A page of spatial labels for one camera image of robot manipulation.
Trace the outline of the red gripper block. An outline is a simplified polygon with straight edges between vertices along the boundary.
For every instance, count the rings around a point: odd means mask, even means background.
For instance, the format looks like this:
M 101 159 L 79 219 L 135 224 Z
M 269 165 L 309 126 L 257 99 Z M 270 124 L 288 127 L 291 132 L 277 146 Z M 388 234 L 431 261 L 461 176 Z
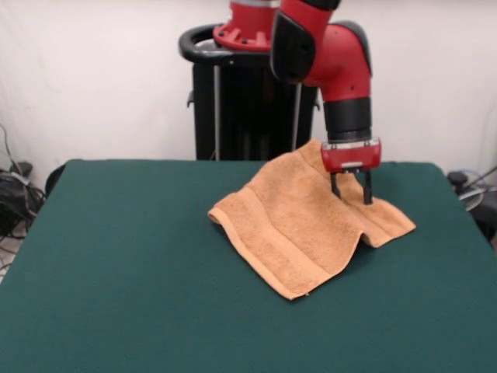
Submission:
M 379 137 L 355 142 L 323 142 L 321 159 L 325 170 L 330 174 L 332 193 L 341 199 L 338 173 L 351 169 L 364 172 L 363 200 L 365 205 L 373 203 L 372 176 L 369 169 L 377 168 L 381 163 L 381 140 Z

